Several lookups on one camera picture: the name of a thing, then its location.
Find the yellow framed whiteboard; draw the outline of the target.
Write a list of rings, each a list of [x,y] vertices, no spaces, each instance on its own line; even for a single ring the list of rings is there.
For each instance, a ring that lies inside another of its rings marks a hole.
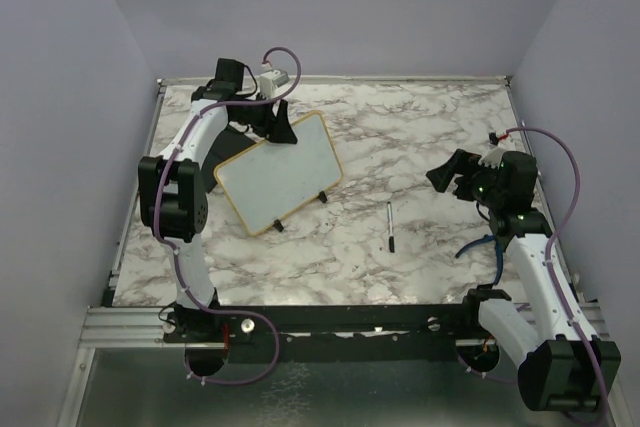
[[[257,236],[339,184],[344,172],[321,112],[293,123],[295,144],[262,140],[213,174],[245,231]]]

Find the black marker pen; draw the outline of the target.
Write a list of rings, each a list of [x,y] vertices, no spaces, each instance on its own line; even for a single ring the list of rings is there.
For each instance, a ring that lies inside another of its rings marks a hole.
[[[388,226],[388,248],[390,253],[395,253],[394,216],[392,202],[386,203],[387,226]]]

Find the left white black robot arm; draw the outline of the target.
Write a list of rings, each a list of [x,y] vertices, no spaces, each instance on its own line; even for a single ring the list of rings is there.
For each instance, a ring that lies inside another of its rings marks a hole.
[[[268,60],[245,91],[250,68],[221,58],[213,79],[191,96],[185,123],[156,156],[138,164],[139,209],[142,222],[168,252],[177,297],[168,324],[176,333],[206,342],[220,332],[217,289],[209,278],[201,233],[208,219],[209,166],[215,143],[231,134],[230,123],[246,126],[275,144],[294,144],[285,99],[297,82]]]

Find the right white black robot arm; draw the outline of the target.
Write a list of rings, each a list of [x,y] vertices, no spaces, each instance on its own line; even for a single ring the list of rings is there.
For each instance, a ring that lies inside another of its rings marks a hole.
[[[437,192],[452,187],[457,199],[487,208],[493,237],[514,264],[535,319],[529,325],[506,293],[476,289],[459,314],[461,330],[494,337],[517,368],[530,410],[603,412],[620,351],[601,339],[555,263],[552,230],[533,206],[536,159],[501,148],[484,156],[458,149],[426,177]]]

